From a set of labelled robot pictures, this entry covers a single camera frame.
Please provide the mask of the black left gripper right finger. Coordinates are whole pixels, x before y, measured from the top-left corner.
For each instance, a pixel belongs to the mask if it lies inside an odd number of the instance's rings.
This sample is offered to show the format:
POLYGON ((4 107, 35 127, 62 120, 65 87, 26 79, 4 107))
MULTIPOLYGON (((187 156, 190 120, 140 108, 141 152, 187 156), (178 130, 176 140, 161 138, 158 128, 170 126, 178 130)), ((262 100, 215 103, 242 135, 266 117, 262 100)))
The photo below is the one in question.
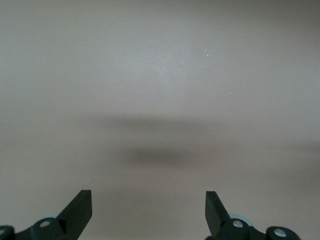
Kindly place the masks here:
POLYGON ((205 219, 210 231, 208 240, 299 240, 292 230, 270 226, 265 232, 257 230, 252 222, 241 215, 230 214, 215 191, 205 195, 205 219))

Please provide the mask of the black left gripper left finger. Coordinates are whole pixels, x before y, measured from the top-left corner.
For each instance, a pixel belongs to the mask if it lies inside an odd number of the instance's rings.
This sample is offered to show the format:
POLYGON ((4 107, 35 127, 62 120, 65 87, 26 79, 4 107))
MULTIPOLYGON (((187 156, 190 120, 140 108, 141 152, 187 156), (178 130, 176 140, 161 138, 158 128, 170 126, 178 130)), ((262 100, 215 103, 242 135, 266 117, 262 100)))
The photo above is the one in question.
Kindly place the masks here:
POLYGON ((92 192, 81 190, 56 216, 43 218, 15 232, 11 225, 0 227, 1 240, 77 240, 92 217, 92 192))

